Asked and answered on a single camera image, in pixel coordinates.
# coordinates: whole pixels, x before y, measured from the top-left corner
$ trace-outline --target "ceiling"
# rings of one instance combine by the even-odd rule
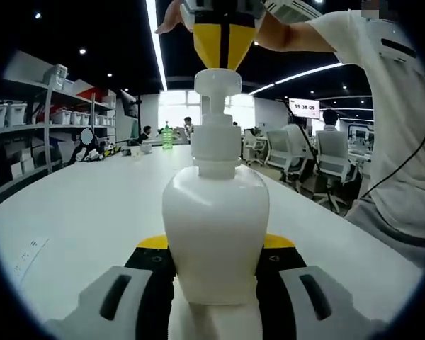
[[[170,2],[156,0],[158,22],[162,22]],[[304,2],[321,13],[361,6],[361,0]],[[41,15],[39,19],[35,18],[36,13]],[[18,48],[49,63],[67,66],[71,80],[83,79],[107,89],[127,88],[133,95],[162,90],[145,0],[120,0],[103,6],[97,0],[33,0],[21,15]],[[80,48],[86,49],[85,55],[79,54]],[[194,76],[204,69],[193,49],[192,35],[180,25],[161,36],[161,51],[168,88],[192,89]],[[274,81],[336,62],[331,53],[278,53],[252,45],[238,72],[243,78],[244,92],[249,93]],[[316,99],[370,94],[363,70],[346,65],[286,82],[256,96]],[[335,108],[373,107],[370,98],[365,98],[364,103],[361,98],[354,98],[324,104]],[[373,119],[372,111],[342,112],[354,118],[359,115],[362,119]]]

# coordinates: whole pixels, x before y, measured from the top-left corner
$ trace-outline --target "plastic bottle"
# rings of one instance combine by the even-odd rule
[[[169,127],[169,122],[166,122],[165,128],[162,130],[162,149],[173,149],[173,131]]]
[[[195,78],[211,112],[192,136],[193,166],[167,185],[162,213],[178,279],[188,302],[245,305],[256,300],[255,270],[269,216],[265,183],[241,165],[241,130],[224,114],[241,77],[207,69]]]

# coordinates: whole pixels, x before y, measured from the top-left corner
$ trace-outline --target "cable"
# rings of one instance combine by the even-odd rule
[[[417,150],[414,151],[414,153],[411,156],[409,156],[408,159],[402,163],[402,165],[400,165],[398,168],[396,168],[395,171],[393,171],[389,176],[385,177],[384,179],[382,179],[381,181],[376,183],[369,191],[367,191],[365,194],[362,195],[362,198],[366,197],[367,195],[370,195],[370,193],[373,190],[375,190],[378,186],[380,186],[381,184],[386,182],[388,179],[392,178],[398,171],[400,171],[406,164],[408,164],[408,162],[411,159],[413,159],[419,153],[419,151],[421,150],[422,147],[424,147],[424,145],[425,145],[425,138],[424,138],[424,140],[422,140],[422,142],[420,143]]]
[[[286,101],[283,101],[283,103],[285,104],[286,108],[288,109],[288,112],[289,112],[288,115],[291,117],[291,121],[293,121],[299,127],[299,130],[302,133],[302,136],[304,136],[304,139],[307,142],[307,145],[309,146],[310,153],[313,156],[313,162],[314,162],[315,166],[317,167],[318,174],[321,177],[326,178],[326,176],[322,173],[321,169],[319,168],[317,154],[316,154],[315,149],[313,148],[312,144],[310,143],[309,138],[305,134],[304,129],[302,128],[302,126],[300,126],[300,124],[296,123],[295,114],[291,110],[290,105]],[[331,211],[333,211],[331,193],[329,192],[329,188],[327,188],[327,187],[326,187],[326,194],[327,194],[327,200],[329,201],[329,208],[330,208]]]

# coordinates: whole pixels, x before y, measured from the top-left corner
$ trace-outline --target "white desk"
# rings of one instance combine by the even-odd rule
[[[0,256],[11,271],[22,243],[49,237],[21,284],[41,320],[62,319],[78,294],[111,266],[123,266],[145,238],[163,234],[162,192],[192,164],[189,146],[140,161],[114,156],[75,164],[17,192],[0,205]],[[268,232],[293,240],[352,294],[369,319],[390,320],[417,285],[421,271],[369,234],[311,200],[262,176],[271,197]]]

